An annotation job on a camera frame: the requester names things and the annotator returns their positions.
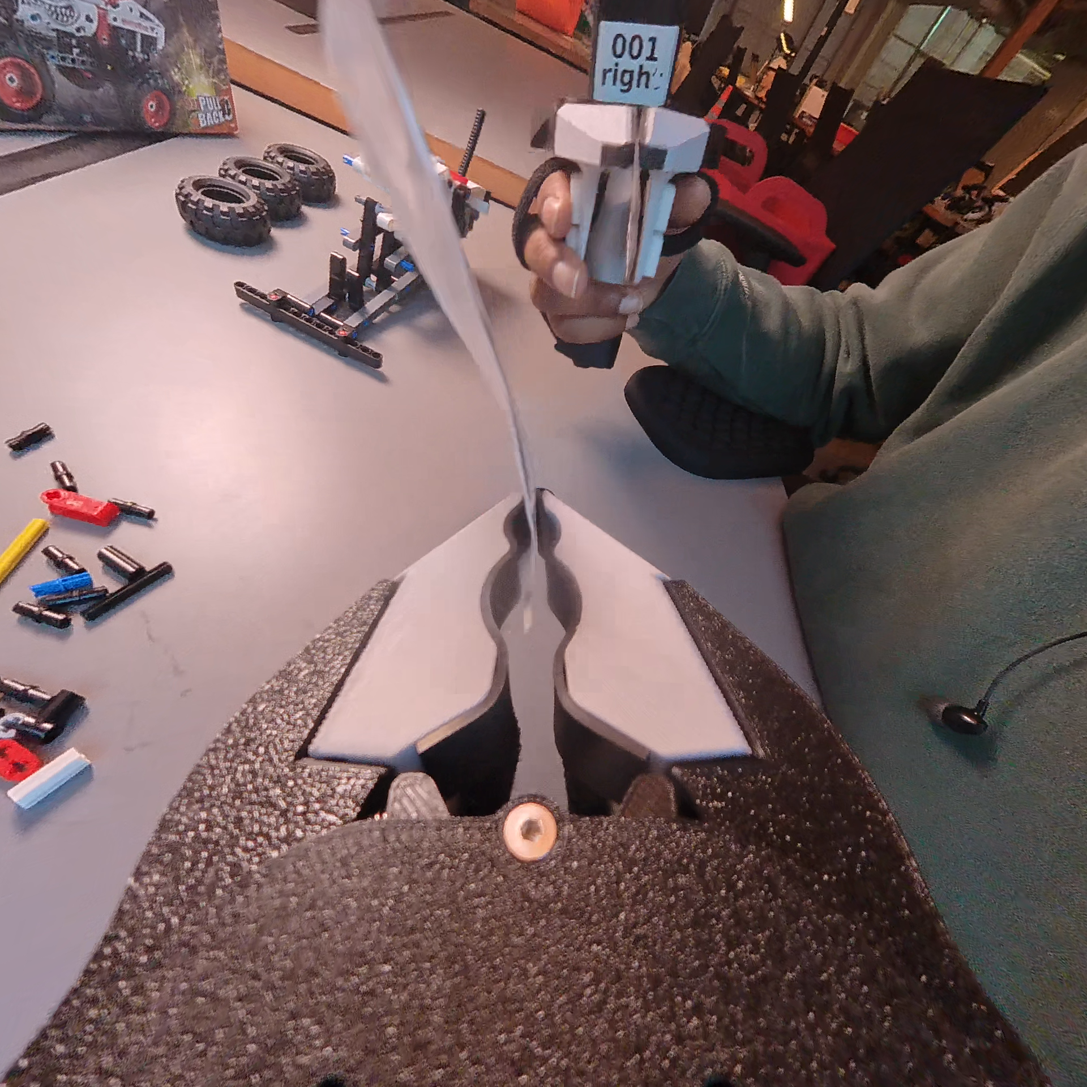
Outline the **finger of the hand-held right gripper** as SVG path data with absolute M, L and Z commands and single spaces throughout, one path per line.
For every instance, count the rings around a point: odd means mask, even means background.
M 657 272 L 675 199 L 674 179 L 678 175 L 696 174 L 701 168 L 709 132 L 701 116 L 663 108 L 649 108 L 644 112 L 644 139 L 639 149 L 644 193 L 637 280 L 648 279 Z
M 630 282 L 637 250 L 637 111 L 622 104 L 566 102 L 555 115 L 553 147 L 570 160 L 572 224 L 567 246 L 591 279 Z

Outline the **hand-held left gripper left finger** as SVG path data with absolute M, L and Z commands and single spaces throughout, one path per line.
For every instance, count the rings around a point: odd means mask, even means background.
M 523 501 L 508 496 L 409 566 L 307 752 L 418 760 L 507 682 L 501 626 L 521 598 Z

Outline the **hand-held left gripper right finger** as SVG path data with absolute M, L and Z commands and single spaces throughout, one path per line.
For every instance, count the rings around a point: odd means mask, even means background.
M 546 490 L 540 554 L 564 630 L 557 690 L 575 716 L 652 762 L 752 753 L 662 571 Z

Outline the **paper instruction booklet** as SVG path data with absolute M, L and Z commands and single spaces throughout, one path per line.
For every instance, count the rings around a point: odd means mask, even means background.
M 507 373 L 499 361 L 477 282 L 468 268 L 449 201 L 417 122 L 410 95 L 371 2 L 318 2 L 328 63 L 361 158 L 390 198 L 400 236 L 409 245 L 443 314 L 468 348 L 502 409 L 511 435 L 529 532 L 523 580 L 524 629 L 534 619 L 537 565 L 536 488 Z

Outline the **person's right forearm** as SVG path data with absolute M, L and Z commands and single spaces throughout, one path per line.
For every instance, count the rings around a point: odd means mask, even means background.
M 1085 409 L 1086 157 L 876 288 L 785 287 L 699 243 L 632 335 L 648 357 L 816 442 L 924 434 L 999 389 Z

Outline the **orange background crate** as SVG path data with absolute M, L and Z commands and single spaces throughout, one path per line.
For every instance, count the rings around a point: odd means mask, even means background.
M 534 20 L 539 25 L 565 36 L 574 36 L 580 16 L 583 15 L 585 1 L 544 1 L 544 0 L 517 0 L 515 8 L 517 13 Z

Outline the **red office chair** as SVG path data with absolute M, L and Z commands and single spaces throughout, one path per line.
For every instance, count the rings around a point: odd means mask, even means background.
M 714 118 L 705 168 L 719 200 L 705 236 L 736 259 L 785 285 L 805 285 L 834 251 L 817 198 L 780 176 L 765 175 L 769 146 L 744 125 Z

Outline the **black toy tyre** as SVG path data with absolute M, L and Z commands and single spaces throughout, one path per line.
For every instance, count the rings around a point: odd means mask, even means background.
M 290 175 L 307 204 L 332 202 L 337 188 L 336 174 L 324 157 L 298 143 L 268 143 L 262 157 Z
M 226 157 L 218 175 L 241 183 L 263 200 L 274 223 L 297 218 L 302 210 L 302 192 L 292 174 L 257 157 Z
M 175 202 L 195 233 L 218 243 L 252 248 L 271 234 L 266 203 L 242 183 L 208 175 L 185 177 L 176 186 Z

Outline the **person's green sweatshirt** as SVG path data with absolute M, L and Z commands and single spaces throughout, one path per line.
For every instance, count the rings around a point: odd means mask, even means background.
M 978 737 L 927 708 L 1085 630 L 1085 416 L 965 413 L 784 533 L 834 724 L 891 808 L 953 939 L 1059 1085 L 1085 1085 L 1085 645 L 1004 680 Z

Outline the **toy truck chassis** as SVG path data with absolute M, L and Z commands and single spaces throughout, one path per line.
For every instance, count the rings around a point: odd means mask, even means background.
M 485 118 L 486 110 L 478 109 L 459 170 L 449 168 L 440 157 L 432 157 L 461 238 L 468 236 L 490 208 L 489 190 L 467 176 Z M 346 252 L 332 252 L 324 293 L 307 300 L 282 288 L 261 292 L 240 280 L 235 290 L 243 303 L 266 313 L 273 322 L 330 346 L 340 357 L 379 370 L 383 357 L 364 343 L 364 333 L 389 309 L 426 287 L 426 282 L 414 255 L 398 237 L 393 211 L 372 197 L 357 197 L 357 202 L 363 208 L 359 228 L 341 230 L 343 248 L 357 255 L 357 262 L 349 264 Z

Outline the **pile of small toy bricks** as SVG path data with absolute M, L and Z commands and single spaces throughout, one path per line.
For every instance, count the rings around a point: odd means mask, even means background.
M 50 472 L 53 485 L 40 493 L 49 518 L 32 520 L 2 551 L 2 580 L 14 574 L 43 541 L 53 522 L 110 528 L 122 520 L 157 521 L 152 508 L 83 493 L 62 461 L 53 461 Z M 102 570 L 115 579 L 114 585 L 108 586 L 97 583 L 86 564 L 54 544 L 43 546 L 40 552 L 54 575 L 32 585 L 29 598 L 15 601 L 11 610 L 26 624 L 62 634 L 71 630 L 74 619 L 82 619 L 90 626 L 111 617 L 175 574 L 168 561 L 143 563 L 116 545 L 104 545 L 97 557 Z M 73 747 L 60 754 L 49 754 L 73 721 L 83 715 L 86 700 L 70 688 L 47 690 L 11 676 L 2 676 L 1 692 L 2 783 L 13 805 L 27 811 L 51 799 L 91 769 L 89 757 Z

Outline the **toy truck set box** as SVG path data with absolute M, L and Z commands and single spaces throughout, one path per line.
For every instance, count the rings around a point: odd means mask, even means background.
M 3 130 L 237 132 L 215 1 L 3 1 Z

